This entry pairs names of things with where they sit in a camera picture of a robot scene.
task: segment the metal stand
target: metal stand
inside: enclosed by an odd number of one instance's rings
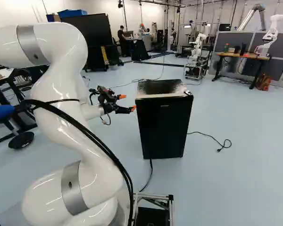
[[[153,194],[145,194],[145,193],[134,193],[134,206],[133,206],[133,221],[132,226],[139,226],[139,219],[138,219],[138,212],[139,207],[138,203],[141,200],[146,200],[160,208],[162,208],[161,211],[167,212],[167,219],[166,219],[166,226],[173,226],[174,225],[174,204],[173,204],[173,195],[169,194],[167,196],[163,195],[153,195]]]

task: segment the black power cord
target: black power cord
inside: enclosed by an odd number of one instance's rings
[[[153,174],[152,159],[150,159],[150,167],[151,167],[151,173],[150,173],[149,179],[148,179],[147,183],[145,184],[145,186],[141,190],[139,190],[139,192],[143,192],[149,186],[149,183],[152,179],[152,174]]]
[[[129,218],[128,218],[128,226],[132,225],[133,221],[133,183],[132,180],[127,172],[127,170],[124,168],[122,163],[119,161],[119,159],[114,155],[114,153],[95,135],[93,134],[89,129],[87,129],[84,125],[79,123],[76,119],[71,117],[69,114],[65,113],[64,111],[56,108],[55,106],[52,106],[49,103],[40,101],[40,100],[23,100],[21,102],[22,105],[25,107],[28,107],[28,105],[34,105],[36,108],[40,107],[43,108],[49,112],[54,113],[55,115],[58,115],[62,119],[66,120],[73,126],[75,126],[78,130],[80,130],[85,136],[87,136],[92,142],[95,143],[117,166],[119,171],[121,172],[129,192],[129,199],[130,199],[130,211],[129,211]]]
[[[125,84],[125,85],[119,85],[119,86],[110,87],[110,89],[118,88],[118,87],[124,87],[124,86],[130,85],[132,83],[140,82],[140,81],[156,81],[158,79],[161,79],[161,77],[162,77],[162,75],[164,73],[164,69],[165,69],[165,65],[163,65],[163,67],[162,67],[161,75],[158,78],[156,78],[156,79],[133,79],[131,82],[129,82],[129,83]]]
[[[202,135],[204,135],[204,136],[210,137],[210,138],[212,138],[213,140],[215,140],[215,141],[221,146],[221,148],[217,149],[217,152],[220,152],[222,149],[224,149],[224,148],[230,148],[230,147],[232,146],[232,142],[231,142],[229,139],[225,139],[224,142],[223,142],[223,144],[221,144],[221,143],[219,143],[219,141],[217,141],[213,136],[208,135],[208,134],[200,133],[200,132],[197,132],[197,131],[196,131],[196,132],[192,132],[192,133],[187,133],[187,134],[190,135],[190,134],[193,134],[193,133],[199,133],[199,134],[202,134]]]

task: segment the black cube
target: black cube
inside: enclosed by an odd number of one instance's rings
[[[138,83],[135,99],[144,159],[183,156],[193,95],[180,79]]]

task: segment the blue bin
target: blue bin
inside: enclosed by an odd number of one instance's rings
[[[65,17],[87,15],[87,12],[81,9],[78,9],[78,10],[66,9],[66,10],[58,12],[58,15],[60,16],[60,18],[65,18]]]

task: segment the end effector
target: end effector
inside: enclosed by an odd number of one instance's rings
[[[103,86],[98,86],[97,90],[90,89],[92,92],[90,94],[90,97],[93,95],[99,95],[98,101],[100,103],[100,106],[103,107],[105,114],[111,113],[112,111],[115,112],[115,114],[130,114],[136,109],[136,106],[132,107],[122,107],[117,105],[117,100],[126,98],[126,95],[115,95],[115,92],[111,89],[107,89]]]

